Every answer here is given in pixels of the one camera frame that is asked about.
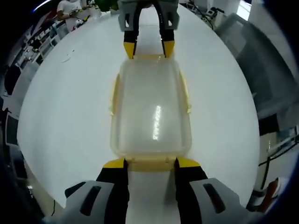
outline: transparent container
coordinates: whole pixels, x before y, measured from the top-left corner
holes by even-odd
[[[191,147],[185,79],[164,56],[127,60],[111,97],[111,148],[119,157],[183,156]]]

